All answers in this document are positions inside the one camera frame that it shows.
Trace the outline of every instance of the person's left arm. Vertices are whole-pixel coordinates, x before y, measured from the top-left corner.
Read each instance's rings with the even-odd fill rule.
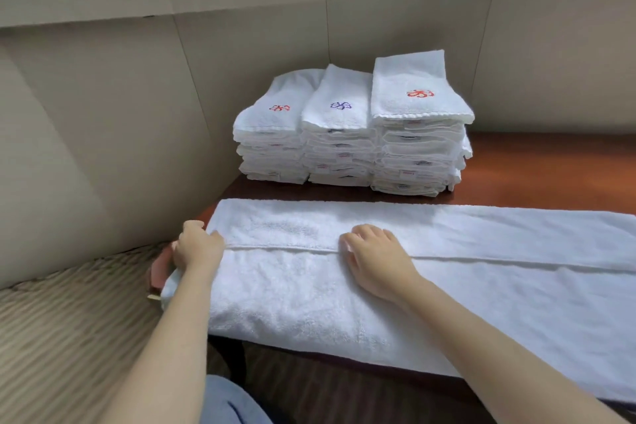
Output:
[[[101,424],[197,424],[205,391],[212,280],[225,243],[187,221],[173,243],[181,282]]]

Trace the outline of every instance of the pants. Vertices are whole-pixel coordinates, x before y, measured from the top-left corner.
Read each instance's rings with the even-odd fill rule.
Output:
[[[272,424],[242,388],[220,376],[207,376],[199,424]]]

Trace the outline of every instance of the table leg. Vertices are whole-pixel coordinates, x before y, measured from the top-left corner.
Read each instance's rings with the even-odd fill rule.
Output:
[[[207,341],[223,357],[225,364],[230,369],[230,380],[236,385],[245,387],[247,362],[245,361],[243,342],[211,335],[208,335]]]

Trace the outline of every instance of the person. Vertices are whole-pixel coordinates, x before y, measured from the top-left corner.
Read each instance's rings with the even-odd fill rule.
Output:
[[[499,424],[626,421],[422,277],[388,230],[363,224],[341,236],[355,280],[414,313]],[[173,243],[184,273],[102,424],[271,424],[243,389],[205,375],[212,280],[225,243],[187,221]]]

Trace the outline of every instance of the red embroidered flower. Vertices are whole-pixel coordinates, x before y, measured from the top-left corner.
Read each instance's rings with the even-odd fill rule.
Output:
[[[408,91],[406,95],[410,98],[427,98],[429,96],[434,96],[435,94],[433,94],[432,90],[416,89]]]

